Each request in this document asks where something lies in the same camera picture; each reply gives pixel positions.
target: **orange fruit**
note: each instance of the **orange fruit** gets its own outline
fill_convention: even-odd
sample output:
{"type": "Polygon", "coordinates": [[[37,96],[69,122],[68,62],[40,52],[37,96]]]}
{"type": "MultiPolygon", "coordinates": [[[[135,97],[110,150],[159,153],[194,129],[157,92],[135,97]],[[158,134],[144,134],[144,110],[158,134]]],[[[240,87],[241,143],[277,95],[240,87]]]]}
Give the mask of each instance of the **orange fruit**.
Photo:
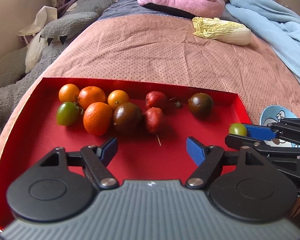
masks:
{"type": "Polygon", "coordinates": [[[101,136],[107,132],[111,118],[110,106],[102,102],[92,103],[84,112],[83,125],[88,133],[101,136]]]}
{"type": "Polygon", "coordinates": [[[59,100],[61,103],[76,102],[80,89],[74,84],[66,84],[59,90],[59,100]]]}
{"type": "Polygon", "coordinates": [[[115,110],[118,106],[123,103],[129,102],[129,96],[126,92],[122,90],[115,90],[108,96],[108,105],[112,110],[115,110]]]}
{"type": "Polygon", "coordinates": [[[92,103],[106,101],[106,94],[101,88],[98,87],[85,87],[79,93],[79,106],[84,110],[88,108],[92,103]]]}

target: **red fruit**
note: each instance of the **red fruit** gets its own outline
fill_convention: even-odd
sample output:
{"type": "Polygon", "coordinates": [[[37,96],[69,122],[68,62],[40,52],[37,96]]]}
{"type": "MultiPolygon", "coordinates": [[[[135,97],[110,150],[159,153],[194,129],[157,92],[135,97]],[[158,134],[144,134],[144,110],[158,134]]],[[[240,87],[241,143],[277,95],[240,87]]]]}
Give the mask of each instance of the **red fruit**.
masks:
{"type": "Polygon", "coordinates": [[[160,108],[152,107],[145,113],[146,129],[149,133],[157,134],[165,123],[163,112],[160,108]]]}
{"type": "Polygon", "coordinates": [[[152,91],[146,95],[147,109],[150,109],[151,107],[157,107],[163,110],[167,107],[167,104],[168,104],[168,98],[162,92],[152,91]]]}

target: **cartoon character print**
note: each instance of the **cartoon character print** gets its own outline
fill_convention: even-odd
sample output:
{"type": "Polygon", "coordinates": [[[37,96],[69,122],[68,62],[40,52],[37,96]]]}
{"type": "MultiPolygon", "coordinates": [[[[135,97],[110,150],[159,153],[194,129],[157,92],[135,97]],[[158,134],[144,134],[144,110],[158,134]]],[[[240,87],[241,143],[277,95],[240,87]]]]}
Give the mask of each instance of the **cartoon character print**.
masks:
{"type": "MultiPolygon", "coordinates": [[[[277,120],[275,120],[273,118],[268,118],[264,121],[264,123],[262,125],[267,126],[269,123],[280,122],[280,120],[282,118],[285,118],[285,116],[286,116],[285,112],[283,110],[281,110],[279,113],[276,114],[277,120]]],[[[277,147],[295,147],[295,148],[299,147],[299,145],[297,145],[295,143],[290,143],[290,142],[280,140],[280,139],[272,139],[271,141],[265,141],[265,143],[267,145],[277,146],[277,147]]]]}

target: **cartoon plate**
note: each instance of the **cartoon plate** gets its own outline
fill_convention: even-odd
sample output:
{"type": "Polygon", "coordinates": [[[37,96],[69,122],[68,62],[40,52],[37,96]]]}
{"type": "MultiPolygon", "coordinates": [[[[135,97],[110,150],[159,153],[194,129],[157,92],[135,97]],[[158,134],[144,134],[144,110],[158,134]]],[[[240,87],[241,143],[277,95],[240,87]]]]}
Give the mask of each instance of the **cartoon plate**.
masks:
{"type": "MultiPolygon", "coordinates": [[[[283,106],[268,106],[263,110],[260,117],[260,124],[267,126],[269,123],[279,122],[281,118],[297,118],[296,115],[283,106]]],[[[284,140],[273,139],[271,141],[265,141],[266,144],[275,147],[300,147],[294,143],[290,143],[284,140]]]]}

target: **bed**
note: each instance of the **bed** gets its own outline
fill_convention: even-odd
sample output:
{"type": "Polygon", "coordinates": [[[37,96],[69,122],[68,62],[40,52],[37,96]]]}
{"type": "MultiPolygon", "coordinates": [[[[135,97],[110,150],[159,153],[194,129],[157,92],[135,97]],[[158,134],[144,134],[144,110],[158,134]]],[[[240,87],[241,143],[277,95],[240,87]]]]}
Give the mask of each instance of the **bed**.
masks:
{"type": "MultiPolygon", "coordinates": [[[[104,13],[109,15],[111,7],[104,13]]],[[[161,82],[241,95],[252,121],[269,105],[300,117],[300,85],[271,47],[256,35],[235,46],[193,35],[189,19],[160,13],[101,17],[39,76],[0,135],[5,141],[24,103],[43,77],[88,77],[161,82]]]]}

